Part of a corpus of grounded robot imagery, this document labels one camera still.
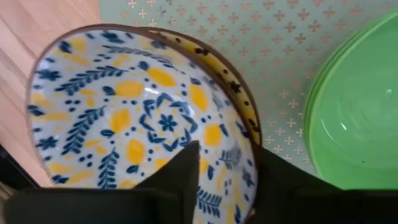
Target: wooden table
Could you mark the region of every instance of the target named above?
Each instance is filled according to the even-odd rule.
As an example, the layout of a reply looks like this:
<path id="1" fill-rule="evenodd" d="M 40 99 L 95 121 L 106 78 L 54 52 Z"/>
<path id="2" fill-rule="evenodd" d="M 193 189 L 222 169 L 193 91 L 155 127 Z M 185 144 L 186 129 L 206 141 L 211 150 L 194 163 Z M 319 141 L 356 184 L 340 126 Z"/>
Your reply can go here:
<path id="1" fill-rule="evenodd" d="M 52 183 L 25 122 L 27 79 L 47 44 L 71 29 L 97 23 L 97 0 L 0 0 L 0 144 L 43 187 Z"/>

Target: green bowl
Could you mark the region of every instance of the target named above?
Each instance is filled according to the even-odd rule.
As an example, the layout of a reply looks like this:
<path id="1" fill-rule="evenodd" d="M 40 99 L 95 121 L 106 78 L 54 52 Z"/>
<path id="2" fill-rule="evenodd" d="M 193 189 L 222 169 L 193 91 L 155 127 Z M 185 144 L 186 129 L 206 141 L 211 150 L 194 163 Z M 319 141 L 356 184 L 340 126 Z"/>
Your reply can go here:
<path id="1" fill-rule="evenodd" d="M 342 189 L 398 189 L 397 15 L 351 44 L 313 93 L 308 152 Z"/>
<path id="2" fill-rule="evenodd" d="M 376 26 L 378 23 L 382 22 L 385 18 L 379 19 L 373 22 L 370 22 L 365 28 L 355 33 L 351 36 L 346 42 L 341 44 L 326 60 L 326 62 L 319 69 L 317 78 L 314 79 L 314 82 L 311 85 L 310 91 L 308 92 L 307 100 L 304 105 L 304 119 L 303 119 L 303 129 L 304 129 L 304 139 L 307 140 L 308 136 L 308 127 L 311 117 L 311 108 L 313 106 L 314 99 L 320 89 L 323 81 L 326 78 L 326 75 L 330 71 L 330 69 L 335 65 L 336 61 L 341 58 L 341 56 L 349 50 L 353 43 L 355 43 L 361 36 L 365 35 L 367 31 L 369 31 L 372 27 Z"/>

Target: blue flower pattern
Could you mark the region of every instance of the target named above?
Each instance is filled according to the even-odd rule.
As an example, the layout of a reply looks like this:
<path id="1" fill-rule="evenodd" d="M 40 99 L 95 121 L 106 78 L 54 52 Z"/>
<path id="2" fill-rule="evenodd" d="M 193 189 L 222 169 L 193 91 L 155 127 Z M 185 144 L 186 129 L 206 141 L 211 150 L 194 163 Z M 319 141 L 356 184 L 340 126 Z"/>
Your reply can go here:
<path id="1" fill-rule="evenodd" d="M 177 125 L 177 122 L 173 121 L 173 115 L 164 115 L 162 114 L 161 120 L 159 121 L 159 124 L 162 125 L 162 130 L 166 131 L 169 130 L 171 132 L 174 132 L 174 126 Z"/>

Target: bowl rim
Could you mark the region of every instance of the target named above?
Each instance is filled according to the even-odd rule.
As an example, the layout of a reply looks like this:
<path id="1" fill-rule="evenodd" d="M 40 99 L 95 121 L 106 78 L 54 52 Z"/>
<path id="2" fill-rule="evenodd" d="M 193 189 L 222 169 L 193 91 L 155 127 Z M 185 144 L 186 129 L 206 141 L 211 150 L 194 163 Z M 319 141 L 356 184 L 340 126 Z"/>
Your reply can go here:
<path id="1" fill-rule="evenodd" d="M 246 130 L 248 130 L 248 126 L 246 124 L 246 122 L 244 122 L 245 119 L 242 119 L 243 116 L 243 112 L 239 109 L 239 107 L 237 106 L 237 103 L 235 101 L 235 99 L 232 96 L 232 93 L 227 89 L 227 87 L 224 85 L 224 83 L 222 82 L 222 80 L 220 80 L 212 71 L 212 69 L 210 69 L 207 65 L 205 65 L 199 57 L 196 57 L 195 55 L 189 53 L 188 51 L 186 51 L 185 49 L 181 48 L 180 46 L 178 46 L 177 44 L 173 43 L 170 40 L 165 40 L 164 38 L 162 38 L 161 36 L 157 35 L 157 34 L 153 34 L 145 29 L 141 29 L 140 27 L 131 27 L 131 26 L 126 26 L 126 25 L 121 25 L 121 24 L 93 24 L 93 25 L 88 25 L 88 26 L 83 26 L 83 27 L 79 27 L 73 30 L 70 30 L 66 33 L 63 33 L 62 35 L 58 36 L 57 38 L 55 38 L 53 41 L 51 41 L 51 43 L 49 43 L 44 49 L 43 51 L 40 53 L 40 55 L 37 57 L 35 63 L 33 64 L 30 73 L 29 73 L 29 77 L 27 80 L 27 87 L 26 87 L 26 91 L 25 91 L 25 102 L 24 102 L 24 106 L 25 106 L 25 122 L 27 123 L 27 127 L 28 127 L 28 135 L 29 135 L 29 139 L 30 139 L 30 143 L 32 145 L 32 147 L 34 148 L 34 154 L 36 156 L 36 159 L 38 161 L 40 161 L 43 170 L 45 171 L 45 173 L 47 174 L 47 176 L 50 178 L 50 181 L 55 185 L 55 183 L 52 180 L 52 176 L 50 175 L 50 172 L 48 171 L 46 165 L 44 164 L 42 157 L 40 156 L 36 146 L 35 146 L 35 141 L 34 141 L 34 134 L 32 132 L 32 121 L 30 119 L 30 115 L 27 112 L 27 105 L 29 105 L 30 102 L 30 94 L 32 92 L 32 81 L 33 78 L 35 77 L 35 69 L 38 67 L 39 63 L 43 60 L 44 56 L 50 51 L 52 50 L 57 43 L 59 43 L 61 40 L 66 39 L 74 34 L 81 34 L 83 32 L 88 32 L 88 31 L 93 31 L 93 30 L 118 30 L 118 31 L 122 31 L 122 32 L 130 32 L 133 34 L 137 34 L 137 35 L 141 35 L 147 38 L 150 38 L 152 40 L 156 40 L 159 42 L 163 42 L 165 43 L 168 47 L 172 48 L 174 51 L 182 54 L 184 57 L 188 58 L 189 60 L 191 60 L 192 62 L 194 62 L 196 65 L 198 65 L 206 74 L 208 74 L 211 78 L 214 78 L 216 83 L 220 86 L 220 88 L 223 90 L 223 92 L 225 93 L 225 95 L 227 96 L 227 98 L 229 99 L 229 101 L 233 104 L 235 111 L 237 112 L 238 116 L 241 118 L 242 122 L 243 122 L 243 126 L 246 128 Z M 259 176 L 258 174 L 258 170 L 259 170 L 259 163 L 258 163 L 258 158 L 256 158 L 256 144 L 253 142 L 253 138 L 251 136 L 251 133 L 248 131 L 248 140 L 250 142 L 250 146 L 251 146 L 251 151 L 253 153 L 253 159 L 254 159 L 254 167 L 257 170 L 257 178 Z"/>

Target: patterned bowl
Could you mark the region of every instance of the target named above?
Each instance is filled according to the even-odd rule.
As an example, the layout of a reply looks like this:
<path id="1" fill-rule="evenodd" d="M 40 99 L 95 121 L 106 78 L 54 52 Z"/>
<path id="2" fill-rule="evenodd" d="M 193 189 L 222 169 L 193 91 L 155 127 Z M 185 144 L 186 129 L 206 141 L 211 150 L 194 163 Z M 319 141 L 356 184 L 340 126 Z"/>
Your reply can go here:
<path id="1" fill-rule="evenodd" d="M 249 131 L 253 136 L 253 141 L 262 145 L 261 124 L 254 97 L 241 74 L 226 58 L 213 47 L 194 37 L 162 28 L 141 28 L 160 35 L 200 57 L 201 61 L 211 68 L 227 85 L 227 88 L 234 93 L 233 98 L 236 99 L 238 107 L 243 111 L 244 121 L 250 126 Z"/>
<path id="2" fill-rule="evenodd" d="M 134 187 L 199 140 L 195 219 L 232 223 L 251 208 L 257 170 L 250 133 L 223 87 L 158 35 L 82 27 L 35 64 L 27 121 L 44 167 L 66 187 Z"/>

